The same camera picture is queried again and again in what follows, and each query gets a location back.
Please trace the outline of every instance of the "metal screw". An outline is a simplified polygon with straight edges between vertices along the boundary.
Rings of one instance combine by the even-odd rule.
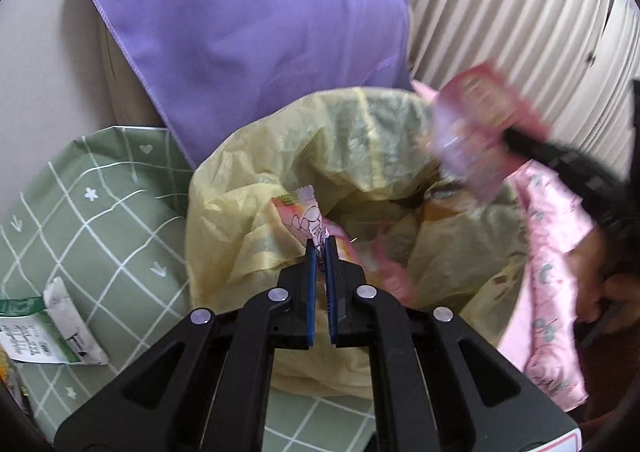
[[[289,292],[283,287],[275,287],[269,292],[269,300],[283,302],[289,298]]]
[[[373,298],[378,294],[378,290],[373,286],[363,284],[362,286],[358,286],[358,289],[356,289],[356,294],[360,298]]]
[[[450,322],[453,320],[453,311],[444,306],[436,307],[433,310],[433,317],[440,322]]]
[[[191,322],[194,324],[201,326],[202,324],[206,324],[211,320],[211,311],[208,309],[196,309],[191,312],[191,316],[189,317]]]

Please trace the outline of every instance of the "green checkered mat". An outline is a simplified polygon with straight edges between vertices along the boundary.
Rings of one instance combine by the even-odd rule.
[[[192,170],[165,129],[112,127],[69,145],[0,225],[0,296],[59,276],[108,366],[18,364],[48,439],[190,311],[183,254]],[[372,404],[272,391],[266,452],[363,450]]]

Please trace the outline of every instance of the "radiator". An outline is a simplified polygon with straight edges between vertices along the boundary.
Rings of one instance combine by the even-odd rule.
[[[412,0],[414,78],[441,88],[487,59],[529,98],[553,136],[626,172],[629,81],[639,72],[630,0]]]

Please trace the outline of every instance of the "candy wrapper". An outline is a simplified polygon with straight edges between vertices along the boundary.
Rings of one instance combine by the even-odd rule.
[[[505,178],[525,161],[502,143],[502,132],[517,127],[546,141],[548,128],[489,63],[459,74],[433,105],[431,148],[444,166],[482,201],[495,197]]]
[[[413,305],[415,300],[413,284],[404,268],[387,256],[386,236],[382,231],[371,243],[365,262],[361,263],[345,231],[339,225],[322,218],[313,187],[300,188],[296,192],[275,197],[272,202],[278,210],[282,223],[301,244],[305,245],[307,239],[314,241],[321,269],[324,269],[321,248],[324,247],[326,238],[333,235],[340,260],[362,265],[367,282],[388,291],[403,305]]]
[[[322,248],[329,235],[335,237],[338,257],[341,260],[359,264],[356,251],[344,230],[328,219],[322,218],[313,187],[300,188],[293,193],[275,197],[272,202],[278,210],[282,223],[302,245],[306,245],[307,239],[314,241],[321,269],[324,269]]]

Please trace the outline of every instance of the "white grid lines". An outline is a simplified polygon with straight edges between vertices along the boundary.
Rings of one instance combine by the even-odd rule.
[[[24,274],[24,271],[22,270],[22,263],[20,262],[20,260],[18,260],[18,254],[15,252],[14,247],[11,245],[11,242],[9,242],[9,239],[6,235],[6,233],[4,232],[4,228],[2,226],[0,226],[0,234],[2,235],[2,237],[4,238],[4,241],[6,242],[6,245],[9,247],[9,250],[11,251],[12,255],[14,255],[14,258],[17,260],[18,263],[18,271],[20,272],[20,275],[22,276],[22,278],[24,279],[24,281],[29,284],[29,286],[31,287],[31,289],[33,289],[34,293],[36,295],[40,295],[40,291],[38,291],[36,289],[36,287],[33,285],[33,283],[31,282],[31,280],[29,280],[27,278],[27,276]]]
[[[2,279],[2,295],[6,296],[6,291],[5,291],[5,286],[6,286],[6,281],[9,279],[9,277],[11,276],[11,274],[14,272],[14,269],[17,266],[21,265],[21,259],[22,257],[24,257],[24,254],[27,253],[27,251],[29,250],[29,248],[31,247],[31,244],[33,244],[33,242],[38,238],[38,235],[40,234],[40,232],[42,231],[42,228],[49,222],[49,219],[53,216],[53,214],[56,212],[56,210],[60,207],[60,205],[62,204],[62,202],[64,202],[65,200],[65,196],[60,197],[60,199],[58,200],[58,202],[53,206],[53,208],[51,209],[51,211],[49,212],[49,214],[44,218],[42,225],[40,227],[38,227],[38,229],[36,230],[36,232],[31,236],[31,238],[27,241],[27,244],[24,245],[24,248],[21,250],[19,255],[15,255],[15,259],[12,262],[11,266],[9,267],[9,271],[6,272],[6,274],[4,275],[4,278]]]
[[[163,229],[166,225],[168,225],[171,221],[175,221],[176,219],[180,219],[181,217],[179,217],[178,215],[176,215],[175,217],[172,217],[171,219],[168,219],[167,221],[165,221],[164,223],[162,223],[160,226],[158,226],[157,229],[154,230],[154,232],[148,237],[148,239],[146,239],[145,244],[143,244],[142,246],[140,246],[139,248],[136,248],[134,251],[131,252],[131,254],[129,255],[129,257],[127,257],[125,260],[123,260],[119,265],[118,268],[116,269],[116,271],[113,272],[113,275],[111,275],[111,278],[109,279],[109,282],[107,283],[107,285],[105,286],[105,288],[102,290],[102,293],[100,293],[100,296],[98,297],[98,301],[95,304],[94,308],[92,309],[91,313],[89,313],[89,316],[87,317],[87,319],[85,320],[85,322],[88,324],[89,322],[91,322],[91,320],[94,318],[95,312],[98,308],[98,305],[101,304],[101,302],[104,300],[104,297],[107,296],[107,293],[109,292],[109,290],[111,289],[111,286],[113,285],[113,283],[116,280],[116,277],[118,276],[118,273],[120,273],[124,267],[127,265],[127,263],[129,262],[129,260],[131,260],[132,258],[134,258],[140,251],[142,251],[143,249],[145,249],[149,243],[154,239],[154,237],[156,236],[156,233],[158,233],[158,231],[160,231],[161,229]],[[178,313],[176,313],[173,309],[171,309],[169,307],[169,305],[164,306],[165,310],[171,310],[172,314],[174,314],[177,317],[180,317],[180,315]]]
[[[127,156],[129,156],[129,161],[131,161],[131,178],[134,183],[138,182],[138,174],[136,174],[136,166],[133,164],[133,152],[131,151],[131,145],[129,144],[129,139],[127,138],[127,129],[122,127],[122,137],[124,138],[124,145],[127,149]]]
[[[42,370],[42,366],[40,364],[38,364],[38,370],[40,371],[40,374],[42,375],[42,377],[48,382],[49,378],[47,378],[47,375]],[[58,368],[58,370],[56,371],[56,374],[58,375],[58,377],[60,377],[60,374],[62,374],[62,366]],[[71,414],[71,410],[69,410],[65,401],[62,398],[60,398],[60,395],[58,394],[58,391],[54,388],[53,384],[49,384],[49,385],[51,386],[51,392],[53,392],[54,396],[58,399],[58,401],[60,402],[60,405],[62,405],[62,407],[69,414]]]
[[[133,162],[133,161],[117,161],[114,163],[110,163],[108,165],[99,165],[99,166],[94,166],[93,168],[89,168],[88,170],[83,171],[69,186],[68,191],[71,192],[74,187],[76,186],[76,184],[79,183],[79,181],[87,174],[91,173],[91,172],[95,172],[98,170],[101,170],[103,168],[110,168],[110,167],[114,167],[114,166],[118,166],[118,165],[130,165],[130,164],[135,164],[135,165],[141,165],[141,166],[147,166],[147,167],[153,167],[153,168],[157,168],[157,169],[164,169],[164,170],[170,170],[168,167],[163,167],[160,165],[152,165],[150,163],[141,163],[141,162]],[[180,169],[180,168],[174,168],[171,169],[174,172],[190,172],[192,173],[192,170],[187,170],[187,169]],[[140,192],[146,192],[146,190],[138,190],[133,192],[132,194],[129,194],[127,197],[123,197],[122,199],[119,199],[116,204],[114,204],[113,207],[116,207],[117,205],[119,205],[120,203],[122,203],[124,200],[128,199],[130,196],[133,196],[134,194],[140,193]],[[51,209],[51,211],[46,215],[46,217],[44,218],[44,220],[42,221],[42,227],[46,226],[47,223],[49,222],[50,218],[52,218],[53,214],[56,213],[56,210],[60,207],[60,205],[62,203],[65,202],[65,196],[63,195],[62,197],[60,197],[59,200],[57,200],[56,204],[53,206],[53,208]],[[100,215],[104,215],[105,213],[109,212],[111,210],[107,210],[105,212],[101,212],[98,215],[96,215],[95,217],[92,217],[91,219],[89,219],[87,222],[91,222],[93,219],[99,217]],[[14,272],[17,263],[19,262],[19,260],[24,256],[24,254],[29,250],[29,248],[31,247],[31,244],[33,244],[33,241],[36,240],[36,238],[38,237],[38,232],[34,233],[31,238],[27,241],[27,244],[24,246],[24,248],[20,251],[19,254],[19,258],[18,260],[14,261],[11,265],[11,267],[9,268],[9,270],[6,272],[6,274],[4,275],[3,279],[2,279],[2,284],[4,285],[6,283],[6,281],[8,280],[8,278],[11,276],[11,274]],[[4,292],[4,286],[2,286],[2,288],[0,288],[0,291],[2,292],[2,294],[5,294]]]
[[[371,414],[370,410],[369,412],[363,412],[361,410],[356,410],[354,408],[347,407],[345,405],[340,405],[340,403],[332,402],[331,400],[328,400],[326,398],[316,398],[316,400],[319,400],[320,403],[324,403],[325,405],[332,405],[337,408],[341,408],[342,410],[346,410],[347,412],[352,412],[353,414],[357,414],[358,416],[363,416],[364,418],[367,418],[367,419],[375,419],[375,416]]]
[[[174,302],[176,300],[178,300],[178,298],[180,297],[180,295],[182,294],[182,292],[188,287],[189,282],[185,281],[184,284],[182,286],[180,286],[180,289],[178,289],[177,292],[175,292],[174,297],[171,299],[171,302],[169,302],[169,304],[167,304],[167,307],[164,309],[164,311],[162,311],[162,313],[160,313],[160,316],[154,321],[153,324],[151,324],[151,327],[149,327],[148,331],[146,332],[146,334],[142,337],[142,342],[140,342],[136,348],[133,350],[133,352],[129,355],[129,358],[126,359],[126,361],[124,362],[124,365],[120,368],[120,372],[124,371],[124,369],[128,368],[131,364],[131,362],[133,361],[134,357],[136,356],[136,353],[140,350],[140,348],[142,346],[149,346],[148,343],[146,342],[146,339],[148,339],[149,336],[151,336],[151,333],[154,332],[154,330],[156,329],[156,327],[158,327],[158,324],[160,323],[160,321],[162,320],[162,317],[164,316],[165,313],[167,313],[167,311],[169,310],[169,308],[174,305]]]
[[[176,193],[176,194],[164,194],[163,196],[156,196],[156,199],[164,199],[165,197],[174,197],[174,196],[188,196],[189,194],[184,194],[184,193]]]
[[[76,204],[71,199],[71,196],[69,195],[68,190],[65,188],[64,183],[62,182],[62,180],[58,176],[58,173],[56,172],[56,169],[53,167],[53,165],[51,163],[49,163],[49,167],[51,168],[51,171],[53,172],[53,175],[55,176],[56,181],[58,181],[58,186],[60,187],[60,189],[65,194],[66,200],[68,200],[69,205],[71,206],[71,209],[74,211],[74,213],[76,214],[78,219],[80,219],[80,222],[84,225],[84,227],[89,232],[89,234],[94,238],[94,241],[97,242],[97,244],[102,248],[102,250],[105,252],[105,254],[107,254],[108,257],[111,258],[111,260],[113,260],[113,262],[117,266],[120,266],[121,263],[118,260],[118,258],[115,255],[113,255],[113,252],[107,247],[106,244],[104,244],[104,242],[102,241],[102,239],[100,237],[98,237],[98,235],[96,234],[94,229],[89,224],[87,224],[87,222],[85,221],[84,217],[82,216],[82,213],[80,213],[80,210],[78,210],[78,207],[76,206]],[[131,210],[124,203],[122,204],[122,206],[123,206],[123,208],[125,210],[127,210],[127,212],[129,212],[130,214],[132,213]],[[161,240],[158,236],[155,236],[155,239],[156,239],[156,241],[160,241]],[[53,256],[53,258],[56,259],[56,261],[58,261],[60,269],[63,269],[62,264],[56,258],[55,254],[52,252],[52,250],[50,250],[50,251],[51,251],[51,255]],[[160,305],[162,308],[166,307],[166,304],[164,302],[162,302],[162,300],[160,300],[151,290],[149,290],[149,288],[147,288],[144,284],[142,284],[142,282],[140,282],[138,280],[138,278],[136,276],[134,276],[126,267],[123,267],[122,271],[124,272],[125,275],[127,275],[131,279],[131,281],[136,286],[138,286],[140,289],[142,289],[142,291],[144,291],[146,293],[146,295],[148,295],[148,297],[151,300],[156,302],[156,304]]]
[[[58,184],[59,186],[62,188],[63,192],[65,193],[65,197],[66,199],[68,199],[69,203],[71,204],[72,209],[74,209],[74,211],[76,211],[76,215],[78,215],[79,219],[84,223],[84,219],[82,218],[82,215],[80,214],[80,212],[77,211],[75,204],[73,203],[73,201],[71,200],[71,197],[69,197],[68,192],[66,191],[64,184],[62,183],[62,181],[60,181],[60,178],[58,177],[58,174],[55,172],[53,165],[51,163],[49,163],[49,166],[51,168],[51,170],[53,171],[56,180],[58,180]],[[91,230],[91,228],[87,225],[86,226],[87,230],[89,230],[90,232],[92,232],[93,230]],[[4,229],[2,229],[2,227],[0,226],[0,230],[2,231],[2,234],[4,236]],[[93,303],[97,303],[95,298],[93,298],[82,286],[80,286],[78,284],[78,282],[75,281],[75,279],[73,279],[73,277],[71,275],[69,275],[69,273],[66,271],[65,267],[62,265],[62,262],[60,262],[60,259],[58,259],[58,257],[56,256],[55,252],[52,250],[52,248],[50,247],[50,245],[47,243],[46,239],[44,238],[44,235],[42,234],[42,230],[40,229],[38,231],[43,244],[45,244],[45,247],[47,248],[47,250],[50,252],[51,257],[54,258],[54,260],[56,261],[56,264],[58,266],[58,268],[60,269],[60,271],[66,276],[66,278],[69,280],[69,282],[71,282],[74,286],[76,286],[76,288],[78,288],[78,290],[85,296],[87,297],[91,302]],[[6,236],[4,236],[4,239],[6,241],[6,243],[9,245],[9,248],[11,249],[11,251],[14,254],[14,257],[17,259],[17,255],[15,254],[15,250],[13,249],[13,247],[11,246],[11,244],[9,243],[9,240],[7,239]],[[18,268],[20,270],[22,270],[22,266],[20,265],[20,262],[18,261]],[[30,284],[31,288],[33,289],[34,292],[36,292],[37,295],[40,295],[41,292],[39,292],[34,286],[33,284],[24,276],[24,273],[22,273],[22,277],[28,282],[28,284]],[[117,318],[111,311],[109,311],[106,307],[100,305],[100,309],[102,309],[108,316],[110,316],[110,318],[116,323],[118,324],[120,327],[122,327],[131,337],[133,337],[136,341],[140,342],[140,337],[135,334],[131,329],[129,329],[129,327],[124,324],[121,320],[119,320],[119,318]],[[117,369],[115,369],[111,364],[109,365],[110,368],[114,371],[117,372]]]
[[[65,260],[66,254],[68,254],[68,252],[71,250],[71,248],[73,247],[73,245],[76,242],[76,240],[78,239],[78,237],[80,237],[80,235],[82,234],[82,231],[84,231],[84,229],[92,221],[94,221],[98,217],[103,216],[105,213],[113,212],[113,210],[122,201],[128,199],[131,196],[139,194],[140,192],[146,192],[146,190],[136,190],[135,192],[130,193],[129,195],[127,195],[126,197],[123,197],[122,200],[118,201],[117,203],[115,203],[110,208],[104,210],[103,212],[100,212],[100,213],[94,215],[93,217],[88,219],[86,222],[83,222],[82,226],[80,227],[80,229],[78,231],[76,231],[76,233],[71,238],[71,241],[69,241],[69,243],[66,245],[66,248],[64,249],[64,251],[60,254],[60,257],[57,257],[54,254],[53,249],[50,247],[49,243],[47,242],[47,240],[44,237],[44,226],[40,224],[40,222],[38,221],[37,217],[33,213],[33,210],[31,210],[31,207],[29,206],[29,204],[27,203],[26,199],[24,198],[24,194],[20,193],[20,200],[22,201],[22,204],[24,205],[24,208],[27,210],[27,213],[30,215],[31,219],[33,220],[33,222],[36,224],[36,227],[38,228],[36,234],[40,236],[40,239],[42,240],[42,244],[44,244],[44,246],[47,248],[48,252],[51,254],[51,257],[53,257],[54,260],[56,261],[56,265],[51,270],[51,273],[49,274],[49,278],[47,278],[47,284],[56,276],[56,273],[58,272],[58,270],[59,270],[59,268],[61,266],[60,263],[62,263],[62,261]]]
[[[299,439],[292,438],[291,436],[287,436],[286,434],[283,434],[282,432],[278,432],[276,429],[273,429],[271,427],[265,427],[264,429],[267,432],[270,432],[271,434],[273,434],[275,436],[279,436],[281,438],[286,439],[289,443],[298,443],[299,445],[303,445],[305,447],[312,448],[313,450],[318,450],[318,452],[335,452],[333,450],[327,450],[326,448],[320,448],[320,447],[317,447],[316,445],[312,445],[311,443],[305,443],[304,441],[300,441]]]
[[[29,382],[27,382],[27,380],[24,378],[24,375],[21,374],[20,375],[20,381],[22,382],[22,384],[27,388],[27,392],[33,392],[33,389],[31,388],[31,385],[29,384]],[[49,421],[50,425],[55,429],[57,428],[56,424],[53,423],[53,420],[51,419],[51,416],[47,413],[46,410],[44,410],[44,408],[40,409],[40,413],[44,414],[45,418],[47,418],[47,421]]]
[[[362,419],[362,423],[358,427],[358,430],[356,431],[355,436],[353,436],[353,439],[351,440],[351,443],[349,443],[349,446],[347,447],[347,450],[345,450],[344,452],[352,452],[353,451],[353,448],[358,443],[358,440],[362,436],[362,433],[364,432],[364,429],[367,427],[367,422],[369,422],[369,419],[372,418],[372,416],[370,414],[371,412],[373,412],[373,404],[371,404],[371,406],[369,407],[369,412],[365,414],[365,417]]]
[[[58,378],[60,377],[60,374],[62,374],[62,367],[58,368],[58,370],[56,371],[56,374],[53,377],[53,380],[51,380],[49,387],[47,387],[47,390],[45,391],[42,399],[38,402],[38,406],[36,407],[35,412],[33,413],[33,417],[37,418],[38,415],[40,414],[40,411],[42,410],[42,406],[45,404],[45,402],[47,401],[47,398],[49,397],[49,394],[51,394],[51,391],[54,389],[56,382],[58,381]],[[44,379],[47,379],[47,376],[45,376],[44,372],[42,373],[42,375],[44,376]]]
[[[89,217],[86,220],[87,224],[90,224],[91,222],[93,222],[95,219],[97,219],[98,217],[103,216],[105,213],[109,213],[109,212],[113,212],[113,210],[116,209],[117,206],[119,206],[120,204],[122,204],[124,201],[126,201],[127,199],[129,199],[129,197],[133,197],[136,194],[139,194],[140,192],[146,192],[145,189],[140,189],[140,190],[136,190],[135,192],[132,192],[130,194],[127,194],[126,196],[124,196],[122,199],[118,199],[112,206],[110,206],[109,208],[107,208],[106,210],[104,210],[103,212],[100,213],[96,213],[93,217]]]
[[[293,433],[293,436],[291,436],[291,438],[289,439],[289,442],[287,443],[286,447],[283,448],[282,452],[287,452],[287,450],[291,448],[291,445],[293,445],[295,442],[298,441],[298,436],[306,427],[307,422],[311,419],[311,416],[313,416],[314,411],[316,410],[316,407],[319,405],[319,403],[320,403],[320,399],[316,398],[313,402],[313,405],[309,408],[309,411],[306,413],[305,417],[300,422],[300,425],[298,425],[298,428]]]
[[[118,200],[117,196],[115,194],[113,194],[113,192],[111,192],[111,189],[109,188],[109,186],[107,185],[106,181],[104,180],[104,175],[102,173],[102,170],[100,170],[100,168],[98,167],[98,162],[95,159],[94,153],[91,152],[91,148],[89,147],[89,143],[86,142],[86,137],[82,136],[82,142],[84,143],[84,146],[87,149],[87,152],[89,154],[89,157],[91,158],[91,160],[94,162],[95,167],[98,169],[98,177],[100,178],[100,183],[102,183],[102,186],[104,187],[104,190],[113,198]],[[126,210],[126,212],[140,225],[142,226],[143,229],[146,230],[147,233],[152,233],[152,230],[142,221],[142,219],[140,219],[134,212],[133,210],[131,210],[126,203],[122,204],[122,207]],[[162,240],[162,238],[156,236],[156,241],[158,241],[158,244],[160,244],[162,247],[165,248],[165,250],[167,250],[178,262],[180,262],[181,264],[186,265],[186,261],[184,260],[184,257],[182,255],[179,255],[171,246],[169,246],[165,241]]]
[[[172,168],[172,165],[171,165],[171,147],[169,145],[170,141],[171,141],[171,134],[167,130],[164,133],[164,152],[166,153],[166,165],[169,168]],[[175,186],[175,177],[174,177],[174,171],[173,170],[169,170],[169,179],[171,180],[171,190],[174,193],[174,209],[177,212],[178,211],[178,190],[177,190],[177,188]]]
[[[78,378],[78,375],[75,373],[74,368],[71,366],[65,366],[65,367],[66,367],[66,370],[69,371],[69,374],[71,374],[73,379],[78,383],[78,385],[80,385],[82,392],[84,392],[86,396],[90,398],[92,396],[91,392],[89,391],[88,388],[86,388],[86,385],[80,381],[80,378]]]

